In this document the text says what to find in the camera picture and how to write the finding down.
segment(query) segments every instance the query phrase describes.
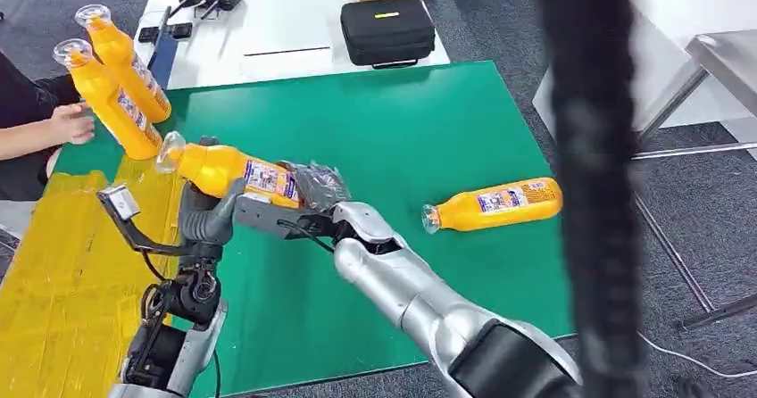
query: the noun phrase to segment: yellow foam pad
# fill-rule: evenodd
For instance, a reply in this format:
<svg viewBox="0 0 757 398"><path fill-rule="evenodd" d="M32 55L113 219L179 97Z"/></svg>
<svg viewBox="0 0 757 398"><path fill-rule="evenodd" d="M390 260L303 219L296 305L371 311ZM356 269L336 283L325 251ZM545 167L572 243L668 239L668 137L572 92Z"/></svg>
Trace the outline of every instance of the yellow foam pad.
<svg viewBox="0 0 757 398"><path fill-rule="evenodd" d="M182 182L151 162L124 157L124 183L141 213L137 226L175 243ZM0 286L0 396L107 395L139 324L139 300L155 282L105 213L99 171L55 173ZM175 261L151 256L164 276Z"/></svg>

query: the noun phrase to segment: black carrying case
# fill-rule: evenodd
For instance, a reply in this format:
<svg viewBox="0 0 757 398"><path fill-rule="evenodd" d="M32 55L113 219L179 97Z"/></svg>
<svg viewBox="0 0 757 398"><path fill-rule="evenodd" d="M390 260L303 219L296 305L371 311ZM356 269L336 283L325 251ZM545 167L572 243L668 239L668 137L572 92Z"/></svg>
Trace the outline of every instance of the black carrying case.
<svg viewBox="0 0 757 398"><path fill-rule="evenodd" d="M420 0L345 4L341 21L355 65L377 69L413 65L434 51L434 24Z"/></svg>

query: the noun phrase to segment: green tabletop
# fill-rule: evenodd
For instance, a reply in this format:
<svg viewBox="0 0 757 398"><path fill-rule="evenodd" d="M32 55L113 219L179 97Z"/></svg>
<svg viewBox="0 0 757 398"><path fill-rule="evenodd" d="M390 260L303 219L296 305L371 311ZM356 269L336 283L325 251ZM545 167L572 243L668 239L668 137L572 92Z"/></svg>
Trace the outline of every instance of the green tabletop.
<svg viewBox="0 0 757 398"><path fill-rule="evenodd" d="M216 136L270 161L338 168L450 286L505 318L572 332L558 220L461 233L424 232L420 207L461 191L551 171L491 62L383 70L169 92L187 140ZM117 166L104 131L70 146L58 170ZM232 394L424 361L413 343L307 240L236 228L219 268L229 316L218 342ZM206 370L194 397L212 394Z"/></svg>

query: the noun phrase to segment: clear bottle cap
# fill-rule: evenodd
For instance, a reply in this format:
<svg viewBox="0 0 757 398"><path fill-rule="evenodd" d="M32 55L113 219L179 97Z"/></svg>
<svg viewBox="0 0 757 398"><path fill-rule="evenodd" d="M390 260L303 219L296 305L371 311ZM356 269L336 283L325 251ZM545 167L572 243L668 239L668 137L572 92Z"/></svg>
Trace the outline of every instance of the clear bottle cap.
<svg viewBox="0 0 757 398"><path fill-rule="evenodd" d="M79 8L74 20L87 29L100 29L111 22L111 10L102 4L90 4Z"/></svg>
<svg viewBox="0 0 757 398"><path fill-rule="evenodd" d="M442 221L439 219L439 209L430 204L424 204L423 208L421 208L420 220L423 221L423 228L430 235L433 235L442 227Z"/></svg>
<svg viewBox="0 0 757 398"><path fill-rule="evenodd" d="M79 38L67 39L55 46L53 58L66 68L77 68L94 58L92 45Z"/></svg>
<svg viewBox="0 0 757 398"><path fill-rule="evenodd" d="M163 139L161 150L155 158L155 170L159 173L172 173L179 167L179 159L184 153L187 141L177 131L169 132Z"/></svg>

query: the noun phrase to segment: orange juice bottle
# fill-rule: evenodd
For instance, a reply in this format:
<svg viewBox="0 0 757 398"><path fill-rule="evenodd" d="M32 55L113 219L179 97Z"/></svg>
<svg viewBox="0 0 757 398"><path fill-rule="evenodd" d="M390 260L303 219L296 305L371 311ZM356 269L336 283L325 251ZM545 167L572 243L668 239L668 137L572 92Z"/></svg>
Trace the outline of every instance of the orange juice bottle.
<svg viewBox="0 0 757 398"><path fill-rule="evenodd" d="M160 123L171 115L171 104L142 63L131 37L111 21L111 11L104 5L85 5L76 12L76 22L87 29L95 51L116 81L126 90L151 123Z"/></svg>
<svg viewBox="0 0 757 398"><path fill-rule="evenodd" d="M562 191L552 178L534 178L453 196L438 206L423 206L421 219L429 233L459 231L544 220L562 207Z"/></svg>
<svg viewBox="0 0 757 398"><path fill-rule="evenodd" d="M295 180L288 170L232 146L187 144L178 132L170 132L155 159L155 167L163 173L177 171L207 195L223 197L231 181L244 177L247 193L278 206L300 206Z"/></svg>
<svg viewBox="0 0 757 398"><path fill-rule="evenodd" d="M126 155L135 160L155 157L161 135L93 55L83 39L67 39L55 46L53 57L71 72L74 86Z"/></svg>

